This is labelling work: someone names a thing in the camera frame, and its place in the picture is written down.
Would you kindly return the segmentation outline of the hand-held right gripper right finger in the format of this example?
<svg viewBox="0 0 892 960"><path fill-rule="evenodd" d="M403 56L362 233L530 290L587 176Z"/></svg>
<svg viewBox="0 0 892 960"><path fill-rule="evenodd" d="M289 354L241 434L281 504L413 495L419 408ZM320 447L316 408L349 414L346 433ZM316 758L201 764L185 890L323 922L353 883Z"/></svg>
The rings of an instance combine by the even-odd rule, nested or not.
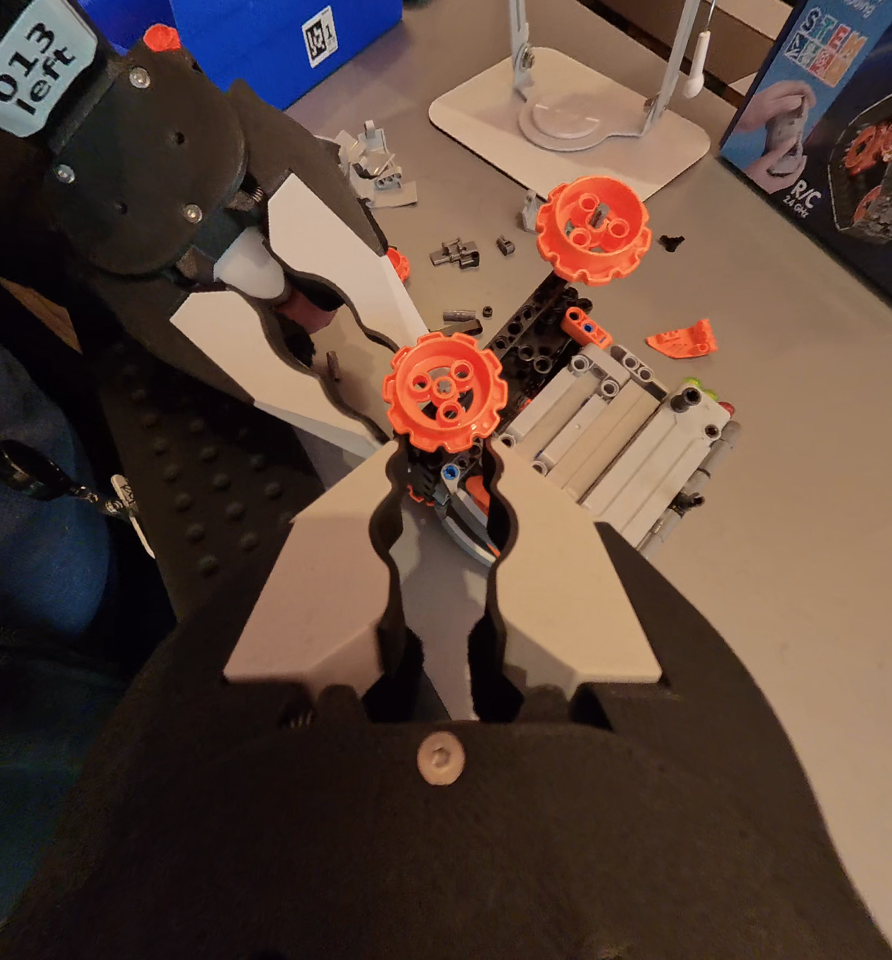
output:
<svg viewBox="0 0 892 960"><path fill-rule="evenodd" d="M533 691L654 685L661 666L602 530L500 442L484 448L487 534L498 555L484 607L484 712L518 714Z"/></svg>

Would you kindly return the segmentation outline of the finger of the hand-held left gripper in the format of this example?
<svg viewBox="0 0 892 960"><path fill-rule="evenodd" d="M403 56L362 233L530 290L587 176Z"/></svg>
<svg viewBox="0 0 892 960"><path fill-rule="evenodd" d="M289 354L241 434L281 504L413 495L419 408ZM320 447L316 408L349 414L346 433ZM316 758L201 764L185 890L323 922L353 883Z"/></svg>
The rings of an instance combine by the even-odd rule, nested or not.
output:
<svg viewBox="0 0 892 960"><path fill-rule="evenodd" d="M363 459L387 442L288 350L271 310L235 291L197 292L170 321L261 411Z"/></svg>
<svg viewBox="0 0 892 960"><path fill-rule="evenodd" d="M267 203L272 251L297 276L338 294L365 333L395 350L428 333L392 260L374 248L297 174L290 174Z"/></svg>

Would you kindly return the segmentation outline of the blue robot kit box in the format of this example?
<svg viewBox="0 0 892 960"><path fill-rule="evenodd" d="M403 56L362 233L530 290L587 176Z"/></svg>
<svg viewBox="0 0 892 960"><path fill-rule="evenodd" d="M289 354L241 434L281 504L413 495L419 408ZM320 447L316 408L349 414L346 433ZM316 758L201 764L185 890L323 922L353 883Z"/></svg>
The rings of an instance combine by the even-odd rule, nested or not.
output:
<svg viewBox="0 0 892 960"><path fill-rule="evenodd" d="M719 155L892 301L892 1L796 2Z"/></svg>

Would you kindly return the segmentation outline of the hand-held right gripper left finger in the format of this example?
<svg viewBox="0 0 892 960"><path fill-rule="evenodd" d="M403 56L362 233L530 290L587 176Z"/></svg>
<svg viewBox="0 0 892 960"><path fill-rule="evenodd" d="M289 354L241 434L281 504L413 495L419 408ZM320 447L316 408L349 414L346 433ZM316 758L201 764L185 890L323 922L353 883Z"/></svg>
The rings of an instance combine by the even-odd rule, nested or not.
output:
<svg viewBox="0 0 892 960"><path fill-rule="evenodd" d="M230 683L282 681L317 697L392 679L409 630L392 547L403 533L407 452L388 442L290 524L224 667Z"/></svg>

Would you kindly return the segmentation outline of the cluster of grey panel pieces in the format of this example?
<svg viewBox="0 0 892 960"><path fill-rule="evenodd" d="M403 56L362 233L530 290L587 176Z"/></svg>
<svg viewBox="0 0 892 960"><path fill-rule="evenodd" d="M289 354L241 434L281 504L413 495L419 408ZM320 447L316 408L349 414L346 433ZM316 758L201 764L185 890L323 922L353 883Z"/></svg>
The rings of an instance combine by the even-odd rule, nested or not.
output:
<svg viewBox="0 0 892 960"><path fill-rule="evenodd" d="M332 141L342 174L368 208L390 210L418 203L416 182L404 179L384 128L366 121L357 135L342 129Z"/></svg>

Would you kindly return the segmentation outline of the wooden cabinet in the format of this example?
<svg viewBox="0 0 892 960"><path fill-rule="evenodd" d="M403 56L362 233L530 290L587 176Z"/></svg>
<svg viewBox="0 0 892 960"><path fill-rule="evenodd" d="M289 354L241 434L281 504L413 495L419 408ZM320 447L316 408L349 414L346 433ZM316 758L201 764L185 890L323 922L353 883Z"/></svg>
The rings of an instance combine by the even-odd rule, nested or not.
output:
<svg viewBox="0 0 892 960"><path fill-rule="evenodd" d="M20 307L27 321L36 321L65 347L81 353L80 341L73 326L69 310L29 285L7 279L0 275L0 287Z"/></svg>

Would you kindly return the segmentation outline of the blue storage bin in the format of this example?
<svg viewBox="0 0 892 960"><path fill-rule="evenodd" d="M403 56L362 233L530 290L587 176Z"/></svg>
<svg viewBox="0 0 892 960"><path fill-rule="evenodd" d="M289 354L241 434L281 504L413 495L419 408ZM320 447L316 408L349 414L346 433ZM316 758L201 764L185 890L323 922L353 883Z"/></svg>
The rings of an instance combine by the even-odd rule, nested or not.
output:
<svg viewBox="0 0 892 960"><path fill-rule="evenodd" d="M295 103L392 30L402 1L84 1L125 54L153 25L177 31L221 90L244 80L277 109Z"/></svg>

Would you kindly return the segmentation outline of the orange panel piece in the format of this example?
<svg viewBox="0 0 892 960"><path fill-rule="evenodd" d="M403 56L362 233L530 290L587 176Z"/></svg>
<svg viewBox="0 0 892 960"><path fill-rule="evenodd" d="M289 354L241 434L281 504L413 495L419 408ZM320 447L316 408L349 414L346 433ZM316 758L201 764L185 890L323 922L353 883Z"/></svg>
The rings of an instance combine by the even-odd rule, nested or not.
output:
<svg viewBox="0 0 892 960"><path fill-rule="evenodd" d="M718 351L718 342L708 318L691 326L652 334L644 342L657 354L668 359L697 359Z"/></svg>

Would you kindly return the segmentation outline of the building kit robot model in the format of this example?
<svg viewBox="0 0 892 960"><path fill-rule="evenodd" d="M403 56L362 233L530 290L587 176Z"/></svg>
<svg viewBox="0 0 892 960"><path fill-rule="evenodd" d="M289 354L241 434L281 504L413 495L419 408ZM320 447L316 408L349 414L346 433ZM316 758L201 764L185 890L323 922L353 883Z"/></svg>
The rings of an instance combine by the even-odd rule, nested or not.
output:
<svg viewBox="0 0 892 960"><path fill-rule="evenodd" d="M536 211L551 272L496 334L440 330L400 349L381 395L409 441L407 492L432 508L467 553L490 566L486 440L650 555L704 503L715 466L735 448L734 407L689 377L654 370L590 315L576 283L627 278L653 241L632 187L584 175Z"/></svg>

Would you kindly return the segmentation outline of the white lamp base plate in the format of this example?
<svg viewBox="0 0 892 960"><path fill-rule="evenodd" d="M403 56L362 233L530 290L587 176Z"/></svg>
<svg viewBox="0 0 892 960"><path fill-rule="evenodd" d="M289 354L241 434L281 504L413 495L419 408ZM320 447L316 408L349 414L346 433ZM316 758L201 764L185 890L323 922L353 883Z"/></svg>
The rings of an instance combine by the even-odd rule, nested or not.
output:
<svg viewBox="0 0 892 960"><path fill-rule="evenodd" d="M431 123L519 185L548 198L591 176L646 201L703 159L708 134L671 110L644 114L641 94L549 48L536 48L520 91L509 59L432 102Z"/></svg>

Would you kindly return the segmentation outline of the white rod with round tip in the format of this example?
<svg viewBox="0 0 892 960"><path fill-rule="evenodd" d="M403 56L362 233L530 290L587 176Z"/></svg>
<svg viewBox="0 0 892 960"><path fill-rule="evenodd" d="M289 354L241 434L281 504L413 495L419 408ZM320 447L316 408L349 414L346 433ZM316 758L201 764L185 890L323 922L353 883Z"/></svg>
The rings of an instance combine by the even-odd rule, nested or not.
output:
<svg viewBox="0 0 892 960"><path fill-rule="evenodd" d="M701 7L706 5L705 25L696 35L691 57L691 66L684 86L686 99L694 99L704 88L704 67L712 37L712 17L716 10L716 1L685 1L683 3L667 65L656 94L644 101L644 114L661 114L676 91L682 60L687 52L687 44L692 35Z"/></svg>

